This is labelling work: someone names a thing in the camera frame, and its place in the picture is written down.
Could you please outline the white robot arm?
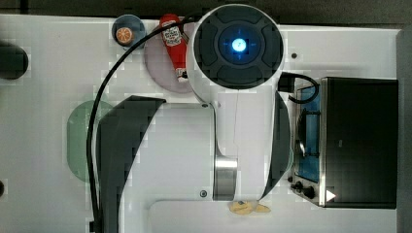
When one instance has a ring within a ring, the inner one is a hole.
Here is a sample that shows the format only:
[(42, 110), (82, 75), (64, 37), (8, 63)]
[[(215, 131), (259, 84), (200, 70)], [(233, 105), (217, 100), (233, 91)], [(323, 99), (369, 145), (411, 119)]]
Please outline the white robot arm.
[(288, 112), (278, 92), (284, 40), (248, 5), (220, 6), (196, 23), (189, 104), (130, 96), (99, 122), (102, 233), (150, 233), (160, 201), (257, 201), (289, 160)]

